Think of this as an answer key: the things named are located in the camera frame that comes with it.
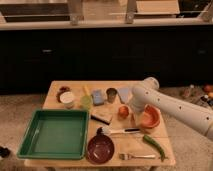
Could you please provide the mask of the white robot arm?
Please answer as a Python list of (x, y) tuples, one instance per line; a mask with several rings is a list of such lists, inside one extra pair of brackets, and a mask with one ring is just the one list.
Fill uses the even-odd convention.
[(162, 94), (159, 87), (154, 77), (136, 82), (131, 88), (131, 109), (139, 113), (146, 104), (153, 105), (213, 141), (213, 110)]

